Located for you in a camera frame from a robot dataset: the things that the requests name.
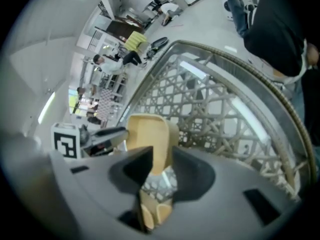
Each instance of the glass table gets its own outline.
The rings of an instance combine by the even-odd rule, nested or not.
[[[316,180],[312,144],[291,103],[261,72],[221,50],[173,42],[137,88],[118,126],[126,126],[134,113],[176,123],[180,146],[257,170],[293,198]]]

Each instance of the checkered tablecloth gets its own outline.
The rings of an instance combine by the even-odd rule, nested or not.
[[[107,121],[112,112],[112,100],[114,95],[111,90],[103,89],[100,92],[99,106],[96,111],[96,117],[102,121]]]

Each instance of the black pants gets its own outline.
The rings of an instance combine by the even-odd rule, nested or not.
[[[124,56],[123,58],[123,65],[126,65],[128,63],[132,63],[134,65],[138,65],[141,64],[142,61],[138,55],[138,53],[136,53],[134,50],[130,51],[126,56]]]

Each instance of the white marker cube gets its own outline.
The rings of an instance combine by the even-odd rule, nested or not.
[[[80,130],[71,123],[56,122],[51,126],[51,145],[67,159],[80,159]]]

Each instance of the black slot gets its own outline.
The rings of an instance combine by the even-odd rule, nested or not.
[[[89,170],[89,167],[88,167],[88,166],[85,166],[85,165],[81,165],[81,166],[74,167],[74,168],[71,168],[71,169],[70,169],[70,171],[71,171],[73,174],[77,174],[77,173],[80,173],[80,172],[85,171],[85,170]]]
[[[261,194],[258,189],[250,189],[243,192],[244,196],[260,217],[264,226],[268,225],[280,216],[280,213]]]

